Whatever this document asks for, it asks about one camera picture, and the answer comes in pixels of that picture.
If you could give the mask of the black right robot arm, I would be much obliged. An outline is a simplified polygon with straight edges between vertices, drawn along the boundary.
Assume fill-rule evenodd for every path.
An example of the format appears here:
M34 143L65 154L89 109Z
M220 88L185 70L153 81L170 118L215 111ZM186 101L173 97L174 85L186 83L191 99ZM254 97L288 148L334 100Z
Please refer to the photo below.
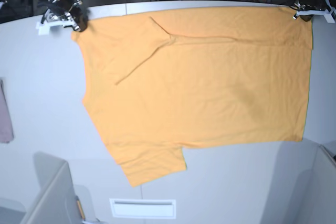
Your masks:
M39 35L48 35L52 28L72 28L83 32L88 27L88 16L82 10L82 0L37 0L38 7L45 7L36 29Z

